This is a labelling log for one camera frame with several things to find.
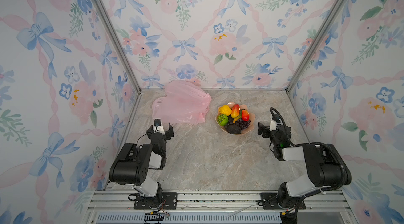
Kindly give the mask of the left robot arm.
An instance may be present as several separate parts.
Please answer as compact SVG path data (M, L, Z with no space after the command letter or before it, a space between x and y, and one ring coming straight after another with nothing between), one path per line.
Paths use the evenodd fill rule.
M164 194L160 183L154 181L149 170L164 169L167 161L167 141L174 137L174 129L168 125L152 125L145 134L150 144L126 143L120 150L109 171L109 180L119 185L131 185L137 191L134 209L158 209L164 206Z

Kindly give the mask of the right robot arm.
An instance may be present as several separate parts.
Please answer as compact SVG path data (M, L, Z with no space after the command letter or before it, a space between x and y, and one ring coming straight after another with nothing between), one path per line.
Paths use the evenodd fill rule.
M303 162L306 171L298 178L282 183L277 193L261 193L258 205L264 209L280 209L281 220L295 224L305 199L340 189L351 183L351 173L332 144L304 143L293 145L290 130L272 122L258 124L258 134L270 139L270 148L280 162Z

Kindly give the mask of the pink plastic bag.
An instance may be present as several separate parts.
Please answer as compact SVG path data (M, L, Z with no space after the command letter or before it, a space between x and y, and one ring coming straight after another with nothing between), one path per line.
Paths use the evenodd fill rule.
M171 124L201 124L209 112L211 96L186 81L172 81L164 88L166 96L153 102L153 119Z

